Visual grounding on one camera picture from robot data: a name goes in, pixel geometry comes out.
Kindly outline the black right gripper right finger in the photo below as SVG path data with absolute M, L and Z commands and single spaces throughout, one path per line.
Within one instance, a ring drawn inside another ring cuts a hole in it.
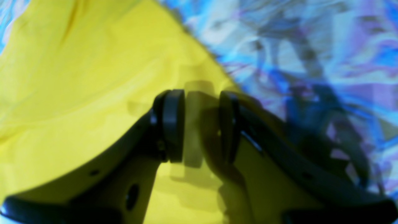
M 243 168 L 249 198 L 270 224 L 392 224 L 397 205 L 370 193 L 297 154 L 239 94 L 219 98 L 221 149 L 226 165 Z

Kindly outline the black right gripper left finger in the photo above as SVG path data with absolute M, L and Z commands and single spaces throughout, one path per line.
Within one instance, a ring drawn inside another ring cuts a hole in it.
M 108 149 L 73 171 L 5 198 L 2 224 L 142 224 L 161 163 L 181 162 L 184 90 L 160 93 Z

